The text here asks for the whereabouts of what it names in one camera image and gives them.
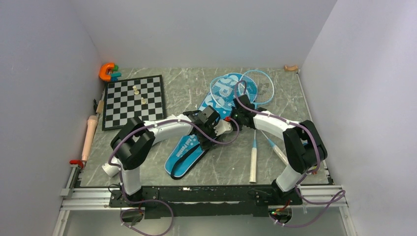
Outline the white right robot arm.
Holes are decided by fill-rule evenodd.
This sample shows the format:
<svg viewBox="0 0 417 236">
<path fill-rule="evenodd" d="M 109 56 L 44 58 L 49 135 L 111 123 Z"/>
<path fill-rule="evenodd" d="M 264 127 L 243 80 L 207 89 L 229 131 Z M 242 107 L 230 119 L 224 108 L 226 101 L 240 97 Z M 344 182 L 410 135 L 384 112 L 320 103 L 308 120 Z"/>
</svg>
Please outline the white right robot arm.
<svg viewBox="0 0 417 236">
<path fill-rule="evenodd" d="M 283 204 L 290 197 L 290 191 L 298 184 L 308 170 L 320 164 L 328 156 L 327 149 L 310 120 L 296 122 L 282 118 L 259 107 L 253 109 L 248 96 L 241 95 L 233 99 L 231 118 L 237 121 L 239 130 L 243 126 L 268 132 L 285 144 L 288 165 L 273 181 L 271 198 L 277 204 Z"/>
</svg>

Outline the blue badminton racket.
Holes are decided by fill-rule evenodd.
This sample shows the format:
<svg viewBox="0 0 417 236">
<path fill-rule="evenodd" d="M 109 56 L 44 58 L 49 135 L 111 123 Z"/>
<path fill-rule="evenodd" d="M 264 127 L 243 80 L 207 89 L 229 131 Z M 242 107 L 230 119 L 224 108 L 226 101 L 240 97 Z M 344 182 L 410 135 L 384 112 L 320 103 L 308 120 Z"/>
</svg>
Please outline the blue badminton racket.
<svg viewBox="0 0 417 236">
<path fill-rule="evenodd" d="M 241 80 L 245 80 L 248 83 L 254 82 L 257 87 L 257 93 L 254 99 L 255 109 L 258 105 L 268 103 L 272 100 L 274 96 L 274 86 L 272 79 L 265 72 L 260 70 L 249 70 L 242 75 Z M 274 143 L 263 131 L 261 131 L 261 133 L 265 136 L 273 151 L 277 154 L 281 161 L 285 165 L 289 165 L 286 155 L 278 147 L 278 145 Z"/>
<path fill-rule="evenodd" d="M 237 80 L 229 76 L 220 76 L 215 78 L 210 83 L 210 93 L 215 103 L 221 108 L 232 112 L 232 107 L 235 98 L 235 85 Z M 250 183 L 257 182 L 257 142 L 256 131 L 253 132 L 253 144 L 251 149 L 251 163 L 250 163 Z"/>
</svg>

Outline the white shuttlecock tube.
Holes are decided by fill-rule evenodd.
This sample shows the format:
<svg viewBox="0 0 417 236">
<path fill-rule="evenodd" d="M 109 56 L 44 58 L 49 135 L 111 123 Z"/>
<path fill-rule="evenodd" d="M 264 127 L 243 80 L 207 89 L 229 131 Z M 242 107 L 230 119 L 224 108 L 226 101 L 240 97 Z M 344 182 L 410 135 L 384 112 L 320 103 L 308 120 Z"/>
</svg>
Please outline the white shuttlecock tube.
<svg viewBox="0 0 417 236">
<path fill-rule="evenodd" d="M 109 163 L 105 163 L 101 166 L 101 168 L 109 177 L 115 177 L 120 173 L 121 164 L 113 163 L 112 165 L 110 165 Z"/>
</svg>

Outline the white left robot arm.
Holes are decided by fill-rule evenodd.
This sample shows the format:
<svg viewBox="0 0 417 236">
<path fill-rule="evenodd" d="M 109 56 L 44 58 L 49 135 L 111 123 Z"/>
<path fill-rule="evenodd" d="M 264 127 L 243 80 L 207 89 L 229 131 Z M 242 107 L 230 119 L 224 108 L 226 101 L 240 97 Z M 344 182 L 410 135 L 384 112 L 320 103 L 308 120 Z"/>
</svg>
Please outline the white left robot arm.
<svg viewBox="0 0 417 236">
<path fill-rule="evenodd" d="M 211 106 L 156 121 L 131 118 L 111 141 L 110 164 L 117 167 L 121 175 L 122 200 L 130 207 L 140 202 L 140 166 L 155 144 L 176 136 L 196 135 L 201 149 L 205 150 L 213 145 L 216 137 L 231 131 L 230 123 L 221 119 Z"/>
</svg>

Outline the blue racket cover bag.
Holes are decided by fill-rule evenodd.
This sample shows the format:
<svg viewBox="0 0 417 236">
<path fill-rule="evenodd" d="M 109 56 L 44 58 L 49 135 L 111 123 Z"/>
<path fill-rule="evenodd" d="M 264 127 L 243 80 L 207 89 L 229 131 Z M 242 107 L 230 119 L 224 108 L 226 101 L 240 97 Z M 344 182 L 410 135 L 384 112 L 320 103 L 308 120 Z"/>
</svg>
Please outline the blue racket cover bag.
<svg viewBox="0 0 417 236">
<path fill-rule="evenodd" d="M 229 76 L 239 81 L 242 74 L 229 73 L 224 76 Z M 210 92 L 198 109 L 202 111 L 207 106 L 212 106 L 220 114 L 221 119 L 229 117 L 231 114 L 230 111 L 221 108 L 215 103 Z M 172 179 L 181 179 L 206 153 L 206 150 L 200 148 L 196 135 L 183 136 L 165 162 L 165 171 Z"/>
</svg>

